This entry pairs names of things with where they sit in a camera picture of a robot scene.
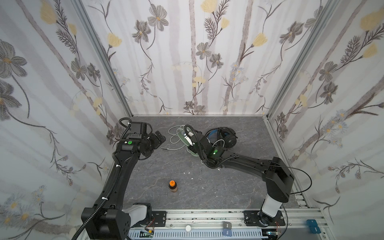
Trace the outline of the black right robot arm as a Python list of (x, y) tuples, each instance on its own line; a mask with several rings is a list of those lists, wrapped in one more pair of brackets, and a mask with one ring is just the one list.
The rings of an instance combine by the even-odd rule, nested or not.
[(293, 194), (295, 177), (291, 167), (278, 157), (263, 160), (234, 152), (232, 148), (238, 137), (231, 128), (218, 127), (203, 134), (190, 125), (184, 125), (177, 135), (206, 167), (230, 168), (261, 178), (266, 183), (267, 196), (256, 216), (246, 217), (245, 222), (258, 227), (268, 227), (275, 222), (280, 208)]

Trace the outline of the mint green wired headphones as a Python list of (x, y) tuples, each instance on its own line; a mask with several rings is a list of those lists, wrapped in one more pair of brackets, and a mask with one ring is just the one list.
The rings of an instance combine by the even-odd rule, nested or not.
[(168, 129), (168, 134), (171, 135), (170, 143), (172, 145), (176, 145), (177, 143), (181, 142), (183, 145), (178, 148), (168, 148), (168, 147), (161, 147), (162, 150), (166, 151), (178, 151), (183, 148), (186, 148), (187, 152), (190, 153), (194, 157), (198, 157), (199, 155), (195, 155), (191, 151), (189, 151), (188, 146), (189, 143), (185, 140), (185, 130), (184, 130), (184, 125), (176, 125)]

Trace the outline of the black wired headphones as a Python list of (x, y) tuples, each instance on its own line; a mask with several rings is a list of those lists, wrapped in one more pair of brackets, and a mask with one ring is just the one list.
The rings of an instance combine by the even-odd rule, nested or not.
[(237, 143), (237, 135), (236, 132), (229, 127), (218, 127), (214, 129), (210, 129), (205, 133), (205, 136), (210, 140), (215, 137), (216, 141), (223, 140), (224, 148), (233, 148)]

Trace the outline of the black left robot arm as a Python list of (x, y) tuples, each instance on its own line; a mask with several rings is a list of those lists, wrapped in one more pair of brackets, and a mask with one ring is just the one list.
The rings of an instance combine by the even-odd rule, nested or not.
[(136, 224), (151, 221), (150, 204), (134, 204), (123, 211), (123, 201), (131, 174), (139, 161), (148, 159), (166, 138), (145, 122), (133, 122), (130, 118), (119, 120), (125, 128), (112, 154), (114, 166), (105, 186), (90, 208), (81, 214), (82, 225), (73, 235), (76, 240), (86, 231), (93, 240), (124, 240)]

